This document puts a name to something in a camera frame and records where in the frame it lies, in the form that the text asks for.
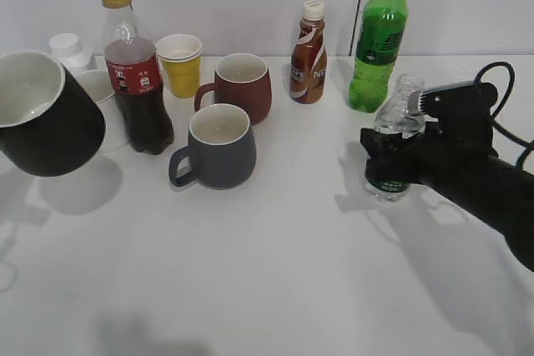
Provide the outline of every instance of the green soda bottle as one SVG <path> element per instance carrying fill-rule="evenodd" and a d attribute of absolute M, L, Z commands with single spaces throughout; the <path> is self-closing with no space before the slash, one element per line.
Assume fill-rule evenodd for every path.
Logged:
<path fill-rule="evenodd" d="M 406 0 L 370 0 L 365 5 L 354 77 L 349 87 L 353 109 L 374 113 L 387 98 L 387 84 L 407 19 Z"/>

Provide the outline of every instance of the plastic bottle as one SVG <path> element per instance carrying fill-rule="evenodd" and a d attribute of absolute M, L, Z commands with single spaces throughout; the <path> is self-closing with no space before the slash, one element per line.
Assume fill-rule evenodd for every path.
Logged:
<path fill-rule="evenodd" d="M 375 112 L 387 97 L 387 86 L 408 19 L 406 0 L 370 0 L 364 8 L 350 106 Z"/>
<path fill-rule="evenodd" d="M 425 130 L 425 118 L 413 117 L 408 114 L 408 97 L 414 91 L 425 89 L 424 82 L 419 78 L 401 75 L 397 81 L 395 93 L 378 112 L 375 119 L 375 131 L 378 133 L 402 133 L 403 138 L 409 138 Z M 375 182 L 365 175 L 365 190 L 379 202 L 394 203 L 401 200 L 408 193 L 410 184 L 397 182 Z"/>
<path fill-rule="evenodd" d="M 103 53 L 132 148 L 160 154 L 174 141 L 165 110 L 156 47 L 130 7 L 131 0 L 102 0 L 108 10 Z"/>
<path fill-rule="evenodd" d="M 325 4 L 304 3 L 300 35 L 291 58 L 290 96 L 299 103 L 315 103 L 323 96 L 326 77 Z"/>
<path fill-rule="evenodd" d="M 60 33 L 50 39 L 49 45 L 52 56 L 74 77 L 97 67 L 93 49 L 83 46 L 78 35 L 74 33 Z"/>

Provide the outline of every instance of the brown bottle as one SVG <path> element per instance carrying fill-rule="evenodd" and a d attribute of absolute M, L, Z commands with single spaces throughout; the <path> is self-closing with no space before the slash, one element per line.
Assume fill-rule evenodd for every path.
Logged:
<path fill-rule="evenodd" d="M 326 76 L 325 4 L 304 3 L 299 40 L 291 58 L 290 96 L 299 103 L 315 103 L 323 96 Z"/>
<path fill-rule="evenodd" d="M 108 9 L 103 54 L 132 148 L 162 153 L 174 141 L 164 106 L 156 47 L 130 7 L 131 0 L 102 0 Z"/>

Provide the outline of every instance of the yellow cup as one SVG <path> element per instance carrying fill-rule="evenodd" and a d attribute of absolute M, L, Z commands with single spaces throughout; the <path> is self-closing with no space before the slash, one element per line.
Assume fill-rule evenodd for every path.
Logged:
<path fill-rule="evenodd" d="M 156 53 L 173 95 L 192 98 L 200 86 L 200 40 L 188 34 L 169 35 L 156 43 Z"/>
<path fill-rule="evenodd" d="M 187 62 L 161 59 L 169 80 L 169 89 L 178 98 L 192 98 L 200 87 L 200 56 Z"/>

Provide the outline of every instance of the red mug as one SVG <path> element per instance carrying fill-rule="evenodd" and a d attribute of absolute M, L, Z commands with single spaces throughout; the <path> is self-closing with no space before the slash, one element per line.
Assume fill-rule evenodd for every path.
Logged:
<path fill-rule="evenodd" d="M 272 103 L 269 68 L 258 56 L 230 54 L 215 68 L 215 82 L 203 85 L 194 97 L 194 111 L 200 109 L 202 97 L 214 91 L 215 103 L 230 103 L 245 110 L 250 122 L 261 123 Z"/>

